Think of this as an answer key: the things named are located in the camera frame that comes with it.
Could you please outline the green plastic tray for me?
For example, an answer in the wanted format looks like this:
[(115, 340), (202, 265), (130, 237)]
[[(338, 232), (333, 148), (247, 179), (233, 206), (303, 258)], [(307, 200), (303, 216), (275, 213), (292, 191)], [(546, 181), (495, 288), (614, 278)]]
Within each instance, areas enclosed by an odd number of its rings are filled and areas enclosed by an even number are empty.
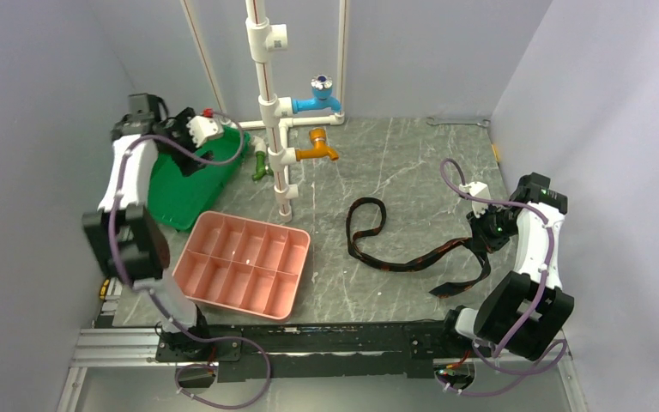
[(149, 183), (151, 216), (178, 231), (190, 231), (198, 216), (213, 207), (250, 147), (251, 135), (245, 133), (244, 150), (234, 163), (222, 167), (205, 166), (190, 176), (180, 172), (169, 154), (160, 154)]

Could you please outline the dark floral necktie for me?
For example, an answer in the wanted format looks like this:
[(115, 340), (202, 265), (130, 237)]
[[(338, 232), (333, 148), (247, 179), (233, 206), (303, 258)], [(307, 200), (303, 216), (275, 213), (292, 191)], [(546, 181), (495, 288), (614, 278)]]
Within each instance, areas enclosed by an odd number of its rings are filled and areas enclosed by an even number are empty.
[[(376, 227), (353, 232), (351, 230), (351, 226), (354, 212), (360, 206), (366, 204), (374, 204), (378, 207), (381, 216), (380, 223)], [(442, 245), (431, 249), (429, 252), (419, 257), (413, 258), (405, 263), (386, 262), (372, 255), (364, 253), (359, 248), (358, 241), (360, 239), (379, 235), (382, 232), (386, 221), (387, 209), (385, 204), (380, 199), (375, 197), (361, 197), (355, 200), (350, 205), (345, 219), (345, 234), (348, 255), (357, 259), (364, 265), (374, 268), (375, 270), (392, 273), (414, 273), (431, 267), (445, 255), (459, 247), (467, 249), (474, 255), (477, 262), (479, 263), (481, 267), (480, 274), (476, 278), (468, 281), (445, 282), (429, 291), (429, 294), (438, 298), (448, 298), (464, 293), (476, 284), (486, 280), (490, 276), (492, 266), (489, 262), (488, 253), (486, 251), (477, 251), (474, 249), (472, 247), (472, 239), (470, 237), (450, 239)]]

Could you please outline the pink compartment organizer box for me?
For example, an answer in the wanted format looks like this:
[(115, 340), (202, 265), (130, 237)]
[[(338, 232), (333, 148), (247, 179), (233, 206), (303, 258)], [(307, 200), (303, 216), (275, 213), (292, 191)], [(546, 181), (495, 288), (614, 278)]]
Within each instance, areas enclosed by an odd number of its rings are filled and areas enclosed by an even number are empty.
[(285, 321), (310, 245), (302, 229), (207, 211), (197, 218), (173, 277), (196, 303)]

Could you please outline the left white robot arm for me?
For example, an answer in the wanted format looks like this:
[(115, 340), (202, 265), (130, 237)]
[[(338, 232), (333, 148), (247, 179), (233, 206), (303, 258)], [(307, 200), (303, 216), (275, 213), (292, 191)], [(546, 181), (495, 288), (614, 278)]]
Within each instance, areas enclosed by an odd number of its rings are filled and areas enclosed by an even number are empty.
[(130, 95), (128, 113), (111, 131), (113, 163), (106, 193), (95, 211), (83, 215), (82, 228), (103, 275), (117, 277), (159, 310), (162, 343), (199, 361), (213, 345), (208, 322), (168, 274), (170, 248), (148, 211), (159, 154), (171, 156), (185, 176), (204, 164), (189, 134), (195, 115), (187, 107), (173, 117), (161, 97)]

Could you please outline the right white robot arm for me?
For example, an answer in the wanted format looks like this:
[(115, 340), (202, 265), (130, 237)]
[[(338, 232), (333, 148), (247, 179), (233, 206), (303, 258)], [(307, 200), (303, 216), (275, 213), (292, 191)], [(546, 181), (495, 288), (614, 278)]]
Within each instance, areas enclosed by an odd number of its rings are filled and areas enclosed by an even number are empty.
[(550, 183), (538, 173), (524, 175), (507, 202), (468, 213), (473, 251), (495, 252), (516, 237), (516, 260), (479, 309), (458, 306), (447, 314), (438, 333), (447, 355), (482, 341), (536, 361), (570, 317), (574, 299), (563, 292), (558, 269), (568, 199)]

